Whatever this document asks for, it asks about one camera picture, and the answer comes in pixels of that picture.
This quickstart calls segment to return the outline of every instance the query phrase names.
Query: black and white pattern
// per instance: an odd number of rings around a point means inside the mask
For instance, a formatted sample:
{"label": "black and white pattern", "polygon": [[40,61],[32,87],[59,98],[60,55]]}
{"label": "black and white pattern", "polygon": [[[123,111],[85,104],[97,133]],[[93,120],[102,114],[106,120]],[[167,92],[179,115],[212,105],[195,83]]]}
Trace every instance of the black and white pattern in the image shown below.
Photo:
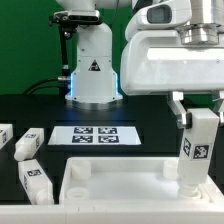
{"label": "black and white pattern", "polygon": [[27,190],[27,178],[26,178],[26,176],[24,176],[24,187],[25,187],[26,190]]}
{"label": "black and white pattern", "polygon": [[30,177],[34,177],[34,176],[40,176],[42,173],[40,170],[31,170],[31,171],[27,171],[27,174]]}
{"label": "black and white pattern", "polygon": [[184,152],[190,156],[190,152],[191,152],[191,143],[185,138],[184,140],[184,146],[183,146],[183,150]]}
{"label": "black and white pattern", "polygon": [[117,134],[117,128],[98,128],[98,133],[106,135]]}
{"label": "black and white pattern", "polygon": [[93,128],[75,127],[74,134],[93,134]]}
{"label": "black and white pattern", "polygon": [[40,146],[40,138],[38,137],[37,139],[36,139],[36,148],[38,148]]}
{"label": "black and white pattern", "polygon": [[35,134],[27,134],[25,138],[35,138],[37,135]]}
{"label": "black and white pattern", "polygon": [[98,137],[99,143],[119,143],[118,136],[99,136]]}
{"label": "black and white pattern", "polygon": [[194,159],[208,159],[209,145],[195,146]]}
{"label": "black and white pattern", "polygon": [[6,132],[2,135],[2,143],[5,144],[7,142]]}
{"label": "black and white pattern", "polygon": [[73,136],[72,138],[72,143],[82,143],[82,144],[86,144],[86,143],[93,143],[93,136]]}

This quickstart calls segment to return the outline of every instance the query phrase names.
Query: warning label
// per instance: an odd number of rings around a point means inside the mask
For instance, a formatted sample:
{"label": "warning label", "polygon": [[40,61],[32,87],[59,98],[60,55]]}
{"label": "warning label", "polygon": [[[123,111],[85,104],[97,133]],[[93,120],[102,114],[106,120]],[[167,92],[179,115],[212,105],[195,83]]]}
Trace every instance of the warning label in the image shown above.
{"label": "warning label", "polygon": [[99,72],[99,71],[101,71],[96,60],[94,60],[94,62],[90,66],[89,71],[92,71],[92,72]]}

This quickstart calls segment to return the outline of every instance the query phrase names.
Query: white block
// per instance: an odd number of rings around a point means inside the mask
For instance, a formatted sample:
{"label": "white block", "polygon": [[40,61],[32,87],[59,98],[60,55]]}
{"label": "white block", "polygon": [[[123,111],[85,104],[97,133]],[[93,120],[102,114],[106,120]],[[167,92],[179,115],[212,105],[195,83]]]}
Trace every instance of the white block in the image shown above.
{"label": "white block", "polygon": [[185,129],[178,173],[184,184],[204,183],[208,174],[219,118],[209,109],[190,109],[191,129]]}
{"label": "white block", "polygon": [[16,143],[15,160],[32,159],[44,142],[43,128],[30,128]]}
{"label": "white block", "polygon": [[0,149],[2,149],[12,137],[12,124],[0,124]]}
{"label": "white block", "polygon": [[54,204],[51,181],[36,160],[19,162],[19,179],[33,205]]}

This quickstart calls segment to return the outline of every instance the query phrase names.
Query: blue led light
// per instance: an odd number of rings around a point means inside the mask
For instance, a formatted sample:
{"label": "blue led light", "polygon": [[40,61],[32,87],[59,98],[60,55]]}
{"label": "blue led light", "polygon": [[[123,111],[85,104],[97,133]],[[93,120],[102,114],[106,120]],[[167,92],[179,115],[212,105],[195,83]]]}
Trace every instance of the blue led light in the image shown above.
{"label": "blue led light", "polygon": [[70,96],[73,96],[73,73],[71,74],[71,82],[70,82],[70,88],[71,88],[71,91],[70,91]]}
{"label": "blue led light", "polygon": [[120,96],[121,94],[118,92],[118,75],[116,74],[116,96]]}

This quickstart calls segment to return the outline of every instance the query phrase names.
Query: cable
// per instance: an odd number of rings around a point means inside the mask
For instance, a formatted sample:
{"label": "cable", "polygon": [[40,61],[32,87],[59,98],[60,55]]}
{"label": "cable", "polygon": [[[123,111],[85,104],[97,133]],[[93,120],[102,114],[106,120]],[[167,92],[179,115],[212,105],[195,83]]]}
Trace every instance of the cable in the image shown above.
{"label": "cable", "polygon": [[116,9],[115,9],[114,17],[112,19],[111,27],[114,25],[114,21],[115,21],[115,19],[117,17],[117,11],[118,11],[118,7],[119,7],[119,2],[120,2],[120,0],[117,0]]}
{"label": "cable", "polygon": [[63,86],[40,86],[40,87],[37,87],[35,89],[33,89],[28,95],[31,95],[32,93],[40,90],[40,89],[50,89],[50,88],[63,88]]}
{"label": "cable", "polygon": [[44,79],[40,82],[37,82],[35,84],[33,84],[32,86],[30,86],[29,88],[27,88],[24,92],[23,92],[23,95],[27,95],[32,89],[42,85],[42,84],[45,84],[45,83],[48,83],[48,82],[55,82],[55,81],[58,81],[57,78],[51,78],[51,79]]}

